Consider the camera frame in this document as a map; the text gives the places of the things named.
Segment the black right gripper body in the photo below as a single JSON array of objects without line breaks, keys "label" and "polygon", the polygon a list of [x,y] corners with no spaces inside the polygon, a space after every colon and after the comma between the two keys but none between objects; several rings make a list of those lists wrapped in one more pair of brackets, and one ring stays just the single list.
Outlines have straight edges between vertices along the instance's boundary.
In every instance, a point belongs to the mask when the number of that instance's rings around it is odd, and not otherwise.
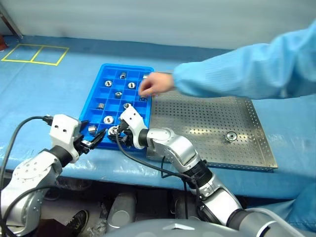
[{"label": "black right gripper body", "polygon": [[120,142],[117,140],[117,145],[119,148],[122,148],[123,146],[126,147],[133,147],[133,134],[132,131],[128,128],[126,125],[126,130],[124,131],[118,131],[116,134],[120,134],[120,136],[123,136],[123,140]]}]

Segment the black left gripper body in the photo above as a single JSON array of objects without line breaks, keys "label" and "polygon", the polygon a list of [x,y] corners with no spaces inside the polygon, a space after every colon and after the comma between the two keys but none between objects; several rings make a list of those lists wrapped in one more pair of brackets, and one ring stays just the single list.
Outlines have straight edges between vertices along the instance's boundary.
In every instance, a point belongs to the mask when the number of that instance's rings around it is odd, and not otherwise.
[{"label": "black left gripper body", "polygon": [[88,154],[92,150],[91,142],[84,140],[83,137],[74,139],[74,148],[79,155]]}]

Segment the bare person hand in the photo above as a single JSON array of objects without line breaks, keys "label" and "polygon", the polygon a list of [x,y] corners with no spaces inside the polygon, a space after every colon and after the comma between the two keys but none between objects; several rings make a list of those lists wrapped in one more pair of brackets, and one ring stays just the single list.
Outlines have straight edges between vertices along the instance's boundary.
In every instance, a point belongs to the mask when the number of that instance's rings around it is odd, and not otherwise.
[{"label": "bare person hand", "polygon": [[140,96],[159,95],[174,88],[172,74],[152,72],[142,80],[138,93]]}]

